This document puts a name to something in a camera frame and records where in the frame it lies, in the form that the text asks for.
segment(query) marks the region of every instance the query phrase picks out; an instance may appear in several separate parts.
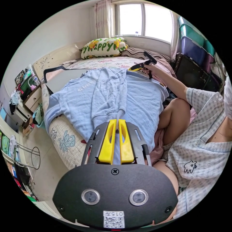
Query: qr code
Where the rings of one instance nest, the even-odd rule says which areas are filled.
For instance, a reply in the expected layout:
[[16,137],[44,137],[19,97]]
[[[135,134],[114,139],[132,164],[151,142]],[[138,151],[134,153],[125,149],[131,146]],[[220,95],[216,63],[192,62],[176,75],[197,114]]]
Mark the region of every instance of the qr code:
[[125,228],[124,217],[104,217],[104,228]]

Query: screw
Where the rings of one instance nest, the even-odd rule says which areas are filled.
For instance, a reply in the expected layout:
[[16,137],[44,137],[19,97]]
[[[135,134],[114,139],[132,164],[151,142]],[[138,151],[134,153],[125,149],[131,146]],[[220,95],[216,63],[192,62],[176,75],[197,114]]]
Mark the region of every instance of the screw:
[[111,173],[112,173],[113,175],[117,175],[117,174],[119,173],[119,170],[116,169],[116,168],[113,168],[113,169],[111,170]]
[[170,213],[172,211],[172,206],[169,206],[165,209],[165,213]]
[[58,209],[59,211],[61,211],[61,212],[63,212],[63,211],[65,210],[65,208],[64,208],[62,205],[59,205],[59,206],[57,207],[57,209]]

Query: light blue sweatshirt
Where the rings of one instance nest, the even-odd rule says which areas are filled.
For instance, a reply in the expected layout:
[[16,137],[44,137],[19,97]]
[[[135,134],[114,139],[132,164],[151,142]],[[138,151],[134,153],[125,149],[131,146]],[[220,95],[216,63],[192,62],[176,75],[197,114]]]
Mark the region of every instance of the light blue sweatshirt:
[[[142,74],[124,68],[90,70],[50,96],[44,116],[46,130],[49,134],[51,121],[64,114],[88,141],[94,129],[103,122],[125,119],[139,127],[151,152],[166,97],[166,88]],[[113,163],[120,164],[118,134]]]

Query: sweatshirt sleeve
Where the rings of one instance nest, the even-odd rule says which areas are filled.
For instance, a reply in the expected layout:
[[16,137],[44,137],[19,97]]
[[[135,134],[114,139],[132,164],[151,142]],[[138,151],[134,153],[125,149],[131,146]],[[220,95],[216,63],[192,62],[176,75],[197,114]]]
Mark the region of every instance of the sweatshirt sleeve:
[[49,105],[47,108],[47,111],[44,115],[44,123],[45,123],[45,127],[46,127],[46,131],[49,134],[49,126],[50,123],[52,122],[52,120],[63,114],[63,109],[62,109],[62,105],[58,100],[57,96],[51,95],[49,98]]

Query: floor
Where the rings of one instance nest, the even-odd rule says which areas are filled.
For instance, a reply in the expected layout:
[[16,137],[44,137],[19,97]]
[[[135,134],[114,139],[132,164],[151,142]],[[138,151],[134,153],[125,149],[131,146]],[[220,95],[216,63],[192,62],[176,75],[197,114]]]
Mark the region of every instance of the floor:
[[[50,137],[44,129],[35,126],[31,133],[23,138],[23,145],[30,149],[38,147],[40,151],[41,160],[39,169],[30,168],[33,177],[33,184],[31,186],[33,193],[39,201],[45,201],[60,215],[52,201],[52,197],[59,180],[68,171],[67,167],[64,165]],[[29,152],[25,152],[25,159],[29,165],[32,165],[32,162],[33,166],[39,164],[39,156],[32,155],[31,160],[31,154]]]

